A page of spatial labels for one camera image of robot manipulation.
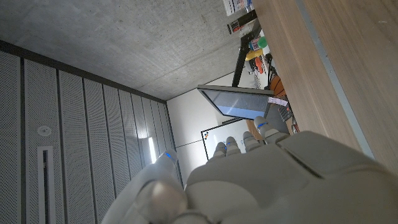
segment basketball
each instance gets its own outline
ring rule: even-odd
[[[274,76],[271,80],[270,89],[274,91],[275,96],[284,96],[286,95],[285,88],[280,80],[279,76]]]

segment concrete ceiling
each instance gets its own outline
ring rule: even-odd
[[[163,100],[234,71],[222,0],[0,2],[0,39]]]

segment yellow object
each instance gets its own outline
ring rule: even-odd
[[[252,60],[255,57],[258,57],[262,55],[262,49],[256,50],[256,51],[250,51],[247,55],[246,55],[246,59],[244,60]]]

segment screen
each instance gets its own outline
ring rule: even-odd
[[[267,109],[268,96],[266,95],[216,90],[200,91],[204,92],[224,115],[254,119],[257,116],[264,116]]]

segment wooden table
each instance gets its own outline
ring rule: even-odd
[[[300,130],[368,148],[398,174],[398,5],[253,3]]]

